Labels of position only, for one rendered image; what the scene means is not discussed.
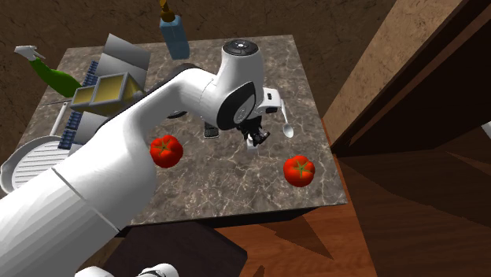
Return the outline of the small black ribbed object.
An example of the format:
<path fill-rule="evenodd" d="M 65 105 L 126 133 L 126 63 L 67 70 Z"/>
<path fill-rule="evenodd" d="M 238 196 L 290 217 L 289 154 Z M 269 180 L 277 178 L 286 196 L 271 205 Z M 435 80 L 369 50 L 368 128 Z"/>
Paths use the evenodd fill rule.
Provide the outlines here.
<path fill-rule="evenodd" d="M 220 130 L 217 127 L 205 122 L 203 135 L 206 139 L 215 139 L 220 136 Z"/>

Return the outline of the dark robot stand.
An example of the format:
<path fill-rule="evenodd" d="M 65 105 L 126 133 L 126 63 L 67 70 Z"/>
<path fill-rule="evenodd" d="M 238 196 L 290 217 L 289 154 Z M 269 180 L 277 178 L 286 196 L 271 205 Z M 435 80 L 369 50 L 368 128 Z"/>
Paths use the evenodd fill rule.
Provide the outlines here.
<path fill-rule="evenodd" d="M 247 252 L 218 231 L 196 222 L 133 227 L 105 262 L 115 277 L 170 264 L 179 277 L 239 277 Z"/>

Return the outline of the green spray bottle white trigger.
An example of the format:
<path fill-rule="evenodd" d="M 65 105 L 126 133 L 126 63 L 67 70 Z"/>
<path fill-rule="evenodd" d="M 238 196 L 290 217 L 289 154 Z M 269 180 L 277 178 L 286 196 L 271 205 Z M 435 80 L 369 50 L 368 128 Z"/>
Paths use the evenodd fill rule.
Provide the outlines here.
<path fill-rule="evenodd" d="M 42 61 L 44 56 L 37 53 L 36 49 L 36 46 L 16 46 L 14 52 L 27 58 L 37 75 L 49 87 L 65 98 L 72 98 L 82 85 L 69 74 L 48 67 Z"/>

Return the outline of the red tomato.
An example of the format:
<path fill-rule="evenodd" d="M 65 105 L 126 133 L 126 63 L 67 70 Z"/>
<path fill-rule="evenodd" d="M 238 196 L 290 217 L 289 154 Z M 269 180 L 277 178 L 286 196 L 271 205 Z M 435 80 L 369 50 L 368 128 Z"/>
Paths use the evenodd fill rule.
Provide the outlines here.
<path fill-rule="evenodd" d="M 315 165 L 305 156 L 289 158 L 283 165 L 283 175 L 294 187 L 306 187 L 313 181 L 315 173 Z"/>
<path fill-rule="evenodd" d="M 161 168 L 177 165 L 183 156 L 183 146 L 171 136 L 156 138 L 150 144 L 150 155 L 154 163 Z"/>

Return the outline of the blue bottle with brown top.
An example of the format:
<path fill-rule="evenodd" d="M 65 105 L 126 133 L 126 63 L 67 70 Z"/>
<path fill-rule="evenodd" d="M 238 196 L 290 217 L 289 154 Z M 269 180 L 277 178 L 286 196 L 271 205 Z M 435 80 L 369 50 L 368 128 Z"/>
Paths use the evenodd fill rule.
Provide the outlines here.
<path fill-rule="evenodd" d="M 190 46 L 182 18 L 169 8 L 167 0 L 159 0 L 159 3 L 161 7 L 159 29 L 170 56 L 173 60 L 186 60 L 190 57 Z"/>

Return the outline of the white ribbed grill pan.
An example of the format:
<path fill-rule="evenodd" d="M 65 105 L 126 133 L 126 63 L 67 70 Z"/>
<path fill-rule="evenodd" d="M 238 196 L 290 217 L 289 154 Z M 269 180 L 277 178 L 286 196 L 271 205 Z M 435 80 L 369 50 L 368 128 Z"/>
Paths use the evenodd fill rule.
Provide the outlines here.
<path fill-rule="evenodd" d="M 55 135 L 67 108 L 68 103 L 64 102 L 49 135 L 26 142 L 0 166 L 0 188 L 3 192 L 13 192 L 68 157 L 69 150 L 58 148 L 61 136 Z"/>

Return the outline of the marble top table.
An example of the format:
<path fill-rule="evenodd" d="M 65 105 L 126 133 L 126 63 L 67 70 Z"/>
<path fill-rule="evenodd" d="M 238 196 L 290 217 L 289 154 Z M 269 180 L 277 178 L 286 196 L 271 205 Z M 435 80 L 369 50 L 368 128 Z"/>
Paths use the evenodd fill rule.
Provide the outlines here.
<path fill-rule="evenodd" d="M 267 214 L 291 209 L 343 205 L 347 197 L 319 117 L 292 35 L 255 38 L 264 57 L 264 84 L 286 104 L 294 135 L 282 132 L 282 111 L 265 115 L 271 134 L 249 151 L 237 130 L 205 138 L 203 121 L 191 114 L 164 120 L 149 140 L 173 135 L 183 145 L 183 158 L 173 168 L 157 169 L 158 187 L 133 224 Z M 306 187 L 290 185 L 283 175 L 287 159 L 307 157 L 316 168 Z"/>

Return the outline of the silver spoon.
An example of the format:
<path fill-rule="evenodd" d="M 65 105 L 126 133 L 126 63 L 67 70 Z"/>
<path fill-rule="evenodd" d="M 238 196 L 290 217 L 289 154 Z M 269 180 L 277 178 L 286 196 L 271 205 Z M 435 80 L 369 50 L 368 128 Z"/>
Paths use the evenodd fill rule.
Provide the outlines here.
<path fill-rule="evenodd" d="M 288 139 L 291 139 L 294 135 L 294 131 L 293 131 L 293 128 L 290 125 L 288 119 L 287 119 L 285 102 L 283 100 L 281 100 L 280 104 L 281 104 L 281 111 L 282 111 L 282 114 L 283 114 L 283 117 L 285 120 L 285 123 L 282 126 L 282 132 Z"/>

